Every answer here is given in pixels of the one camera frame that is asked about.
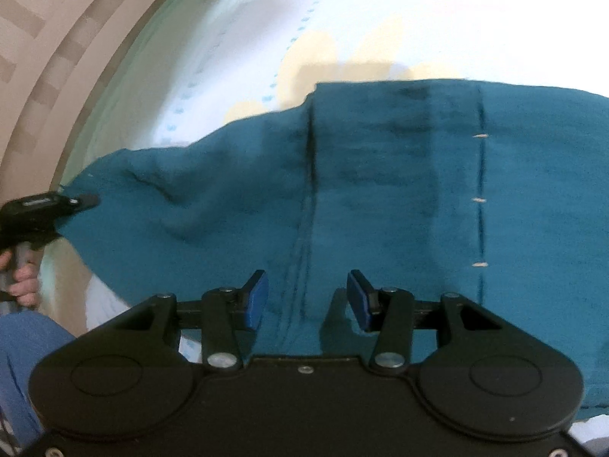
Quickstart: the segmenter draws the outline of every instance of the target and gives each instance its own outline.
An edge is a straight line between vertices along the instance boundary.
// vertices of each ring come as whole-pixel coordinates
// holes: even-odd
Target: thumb
[[[0,271],[4,270],[8,266],[11,257],[13,257],[11,251],[4,251],[2,254],[0,254]]]

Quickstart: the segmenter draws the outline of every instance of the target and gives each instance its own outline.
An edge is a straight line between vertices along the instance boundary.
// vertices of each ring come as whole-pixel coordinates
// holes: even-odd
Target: silver screw
[[[404,356],[397,352],[381,352],[375,356],[375,363],[382,368],[401,368],[406,363]]]
[[[216,352],[207,358],[207,362],[214,368],[232,368],[237,364],[237,357],[230,352]]]
[[[46,449],[45,457],[63,457],[63,452],[55,447]]]

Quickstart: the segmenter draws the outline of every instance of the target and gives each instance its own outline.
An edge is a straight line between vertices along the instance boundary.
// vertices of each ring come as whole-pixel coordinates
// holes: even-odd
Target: teal fabric
[[[100,158],[66,192],[101,205],[59,230],[132,305],[266,269],[252,353],[369,355],[341,289],[353,268],[421,300],[458,291],[570,356],[589,417],[609,406],[608,180],[605,97],[332,83],[186,148]]]

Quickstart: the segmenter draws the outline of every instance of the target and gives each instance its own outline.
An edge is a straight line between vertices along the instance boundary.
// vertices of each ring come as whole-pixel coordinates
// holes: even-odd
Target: person's leg
[[[0,409],[21,448],[43,432],[27,396],[30,375],[46,355],[72,340],[68,331],[35,311],[0,316]]]

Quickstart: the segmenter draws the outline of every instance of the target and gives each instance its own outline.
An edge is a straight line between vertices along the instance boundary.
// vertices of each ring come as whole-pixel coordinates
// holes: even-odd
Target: human hand
[[[0,271],[8,266],[12,257],[11,251],[0,254]],[[28,256],[27,264],[16,270],[13,274],[16,283],[13,283],[6,292],[17,298],[17,302],[27,308],[35,308],[40,304],[38,295],[40,284],[38,282],[38,266],[33,261],[33,255]]]

